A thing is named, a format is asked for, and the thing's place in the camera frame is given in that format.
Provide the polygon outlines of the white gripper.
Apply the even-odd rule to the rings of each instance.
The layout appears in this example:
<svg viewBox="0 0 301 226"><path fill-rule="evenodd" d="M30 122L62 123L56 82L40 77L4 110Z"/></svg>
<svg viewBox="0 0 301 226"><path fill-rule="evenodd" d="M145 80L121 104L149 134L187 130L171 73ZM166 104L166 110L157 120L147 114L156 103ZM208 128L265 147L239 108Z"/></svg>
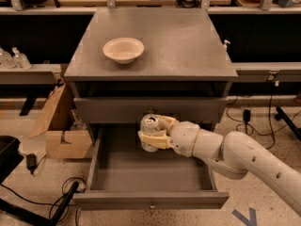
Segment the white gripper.
<svg viewBox="0 0 301 226"><path fill-rule="evenodd" d="M173 117L157 115L159 125L157 132L149 133L139 131L138 136L145 150L169 149L185 157L193 155L195 140L200 127L190 121L179 122Z"/></svg>

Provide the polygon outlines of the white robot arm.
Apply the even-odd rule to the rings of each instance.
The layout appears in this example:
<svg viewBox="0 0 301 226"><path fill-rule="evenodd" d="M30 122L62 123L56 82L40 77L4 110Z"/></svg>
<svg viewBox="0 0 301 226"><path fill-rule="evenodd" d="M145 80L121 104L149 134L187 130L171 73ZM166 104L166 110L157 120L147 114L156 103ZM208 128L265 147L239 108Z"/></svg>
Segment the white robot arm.
<svg viewBox="0 0 301 226"><path fill-rule="evenodd" d="M301 174L242 132L233 131L223 137L190 121L148 114L141 120L138 136L147 152L173 149L233 180L251 172L301 215Z"/></svg>

